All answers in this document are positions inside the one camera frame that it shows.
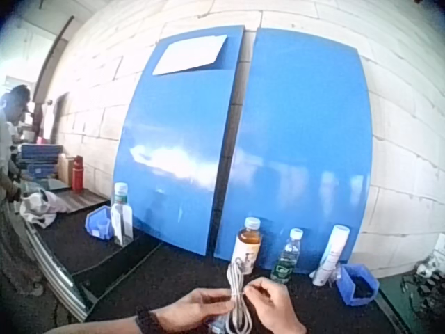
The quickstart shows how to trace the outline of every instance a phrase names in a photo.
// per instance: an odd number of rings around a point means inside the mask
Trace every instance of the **white brick wall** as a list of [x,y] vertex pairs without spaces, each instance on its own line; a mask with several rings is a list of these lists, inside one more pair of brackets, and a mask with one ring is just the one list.
[[[445,232],[445,41],[427,17],[423,6],[402,0],[115,0],[73,37],[54,75],[50,97],[70,92],[58,142],[84,156],[86,186],[109,196],[128,106],[160,38],[245,26],[229,145],[260,26],[349,45],[362,57],[374,135],[369,198],[351,261],[378,277],[407,271]],[[231,159],[226,150],[224,166]]]

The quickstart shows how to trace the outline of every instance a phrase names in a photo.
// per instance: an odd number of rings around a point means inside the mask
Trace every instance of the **black wristband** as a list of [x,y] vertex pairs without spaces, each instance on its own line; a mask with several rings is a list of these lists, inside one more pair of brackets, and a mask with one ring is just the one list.
[[165,333],[158,319],[146,307],[136,309],[136,325],[142,334]]

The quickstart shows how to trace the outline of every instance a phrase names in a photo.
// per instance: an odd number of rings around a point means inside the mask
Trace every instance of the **blue panel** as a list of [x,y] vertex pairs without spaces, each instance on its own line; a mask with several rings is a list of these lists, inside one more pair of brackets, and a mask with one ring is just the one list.
[[[214,64],[152,75],[170,43],[207,35],[227,35]],[[242,37],[243,27],[231,26],[161,40],[134,93],[115,162],[114,182],[129,185],[133,224],[199,254],[207,249]]]
[[261,29],[215,256],[229,260],[246,216],[261,218],[258,264],[269,269],[291,228],[304,230],[297,271],[316,268],[332,226],[351,229],[350,257],[371,173],[371,112],[353,48],[303,33]]

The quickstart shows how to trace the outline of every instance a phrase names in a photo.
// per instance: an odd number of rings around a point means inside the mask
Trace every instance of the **hand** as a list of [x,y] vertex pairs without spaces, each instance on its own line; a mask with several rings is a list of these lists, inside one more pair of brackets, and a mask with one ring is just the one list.
[[274,334],[306,333],[306,328],[293,311],[286,285],[260,277],[250,282],[244,292],[261,323]]
[[213,315],[223,315],[234,308],[228,301],[229,289],[194,289],[177,302],[152,311],[167,332],[182,332],[197,328]]

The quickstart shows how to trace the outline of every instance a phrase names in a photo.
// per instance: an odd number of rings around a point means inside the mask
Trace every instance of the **red bottle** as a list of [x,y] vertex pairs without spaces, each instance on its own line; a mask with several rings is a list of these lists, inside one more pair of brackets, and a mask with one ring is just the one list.
[[80,193],[83,189],[83,158],[78,155],[74,158],[72,168],[72,190]]

